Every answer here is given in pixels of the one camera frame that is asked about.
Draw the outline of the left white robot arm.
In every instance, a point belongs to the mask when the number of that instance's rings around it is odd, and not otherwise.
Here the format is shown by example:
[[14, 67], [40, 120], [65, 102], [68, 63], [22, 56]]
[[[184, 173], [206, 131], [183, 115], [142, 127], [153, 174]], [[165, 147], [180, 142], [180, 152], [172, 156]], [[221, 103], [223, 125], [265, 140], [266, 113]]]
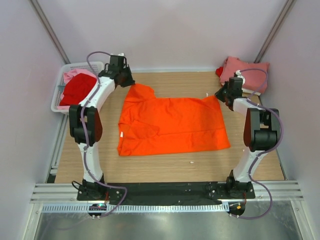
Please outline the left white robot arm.
[[118, 87], [135, 84], [130, 66], [124, 53], [110, 54], [109, 62], [101, 72], [93, 72], [96, 83], [84, 99], [69, 107], [69, 131], [81, 152], [84, 174], [77, 187], [77, 199], [102, 200], [109, 190], [124, 194], [122, 186], [107, 185], [100, 165], [99, 141], [103, 134], [100, 110], [109, 95]]

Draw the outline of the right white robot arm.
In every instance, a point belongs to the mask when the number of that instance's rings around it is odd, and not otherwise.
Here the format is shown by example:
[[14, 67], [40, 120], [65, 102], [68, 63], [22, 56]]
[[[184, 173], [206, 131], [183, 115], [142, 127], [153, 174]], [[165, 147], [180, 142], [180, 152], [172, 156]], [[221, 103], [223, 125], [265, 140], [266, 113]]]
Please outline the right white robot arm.
[[218, 100], [232, 111], [245, 116], [243, 142], [246, 146], [238, 165], [231, 170], [225, 183], [212, 187], [213, 198], [255, 198], [253, 174], [261, 160], [274, 151], [283, 138], [283, 124], [279, 110], [267, 108], [243, 96], [243, 79], [230, 77], [215, 93]]

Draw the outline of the orange t-shirt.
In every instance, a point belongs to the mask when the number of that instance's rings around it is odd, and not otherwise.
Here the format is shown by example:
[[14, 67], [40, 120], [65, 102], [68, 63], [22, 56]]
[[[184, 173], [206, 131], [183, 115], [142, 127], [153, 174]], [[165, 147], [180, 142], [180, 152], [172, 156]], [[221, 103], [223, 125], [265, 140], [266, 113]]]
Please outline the orange t-shirt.
[[149, 156], [228, 149], [218, 99], [156, 97], [143, 84], [130, 87], [118, 122], [119, 156]]

